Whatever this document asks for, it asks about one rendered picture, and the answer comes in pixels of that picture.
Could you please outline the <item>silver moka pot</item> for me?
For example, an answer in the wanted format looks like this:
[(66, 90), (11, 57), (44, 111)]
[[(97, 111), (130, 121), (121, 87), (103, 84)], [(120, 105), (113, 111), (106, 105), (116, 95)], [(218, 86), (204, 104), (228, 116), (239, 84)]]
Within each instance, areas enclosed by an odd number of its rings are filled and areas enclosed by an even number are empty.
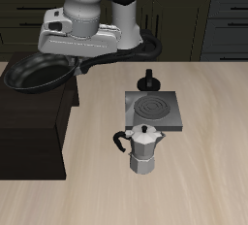
[(125, 152), (120, 138), (130, 142), (130, 168), (140, 175), (147, 175), (154, 170), (154, 151), (158, 142), (166, 135), (157, 131), (155, 127), (148, 124), (134, 126), (131, 130), (117, 132), (113, 136), (113, 141), (118, 149)]

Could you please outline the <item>dark kitchen cupboards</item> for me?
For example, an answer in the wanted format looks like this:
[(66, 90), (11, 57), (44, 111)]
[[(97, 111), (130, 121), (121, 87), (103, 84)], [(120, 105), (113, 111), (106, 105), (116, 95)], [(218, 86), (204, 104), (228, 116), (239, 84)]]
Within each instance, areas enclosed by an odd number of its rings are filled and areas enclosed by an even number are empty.
[[(0, 0), (0, 61), (35, 52), (45, 11), (64, 0)], [(163, 44), (160, 61), (198, 61), (210, 0), (138, 0), (137, 24)]]

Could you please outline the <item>round black knob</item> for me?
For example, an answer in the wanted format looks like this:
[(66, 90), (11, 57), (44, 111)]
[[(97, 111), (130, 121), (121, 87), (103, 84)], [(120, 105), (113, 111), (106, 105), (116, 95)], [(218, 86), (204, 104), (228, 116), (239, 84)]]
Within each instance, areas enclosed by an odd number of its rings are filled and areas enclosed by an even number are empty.
[(153, 77), (152, 70), (147, 69), (145, 77), (139, 79), (137, 88), (139, 91), (158, 91), (161, 87), (160, 82)]

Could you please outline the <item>dark wooden cabinet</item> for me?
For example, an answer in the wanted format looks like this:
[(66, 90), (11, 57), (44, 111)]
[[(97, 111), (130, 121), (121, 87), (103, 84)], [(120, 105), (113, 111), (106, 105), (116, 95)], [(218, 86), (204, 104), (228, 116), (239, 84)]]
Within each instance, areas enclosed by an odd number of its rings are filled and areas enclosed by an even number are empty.
[(78, 106), (77, 79), (72, 76), (48, 92), (25, 94), (0, 77), (0, 180), (64, 180), (62, 149), (71, 107)]

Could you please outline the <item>black frying pan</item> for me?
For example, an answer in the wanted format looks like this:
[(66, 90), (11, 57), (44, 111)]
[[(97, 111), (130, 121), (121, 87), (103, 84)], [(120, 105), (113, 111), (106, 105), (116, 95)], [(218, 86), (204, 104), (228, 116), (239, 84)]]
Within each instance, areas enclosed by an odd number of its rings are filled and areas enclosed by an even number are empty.
[(80, 60), (78, 56), (38, 52), (13, 65), (6, 72), (4, 83), (20, 93), (44, 93), (72, 76), (86, 74), (92, 66), (123, 62), (135, 56), (134, 52), (119, 51)]

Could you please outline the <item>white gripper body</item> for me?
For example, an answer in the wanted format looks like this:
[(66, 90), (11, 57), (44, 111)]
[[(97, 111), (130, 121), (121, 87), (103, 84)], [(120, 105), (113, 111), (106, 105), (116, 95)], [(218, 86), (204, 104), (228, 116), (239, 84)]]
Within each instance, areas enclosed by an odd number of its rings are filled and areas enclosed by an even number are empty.
[(121, 30), (115, 25), (100, 24), (98, 32), (89, 38), (50, 31), (42, 26), (38, 50), (42, 53), (95, 57), (117, 52)]

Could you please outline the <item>dark grey stove plate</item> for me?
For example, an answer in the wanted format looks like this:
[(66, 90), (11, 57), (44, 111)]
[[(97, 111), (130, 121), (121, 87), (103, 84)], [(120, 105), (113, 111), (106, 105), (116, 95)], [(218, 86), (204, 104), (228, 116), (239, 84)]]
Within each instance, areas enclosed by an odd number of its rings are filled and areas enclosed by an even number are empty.
[(125, 128), (146, 124), (158, 131), (173, 132), (183, 128), (174, 91), (126, 91)]

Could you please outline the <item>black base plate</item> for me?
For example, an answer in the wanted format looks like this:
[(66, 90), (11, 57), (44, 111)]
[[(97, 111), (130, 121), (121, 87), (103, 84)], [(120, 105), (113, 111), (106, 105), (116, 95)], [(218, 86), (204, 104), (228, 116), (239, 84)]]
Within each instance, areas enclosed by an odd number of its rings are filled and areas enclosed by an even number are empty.
[(141, 29), (142, 42), (132, 49), (119, 49), (114, 55), (115, 62), (152, 62), (162, 52), (161, 42), (148, 29)]

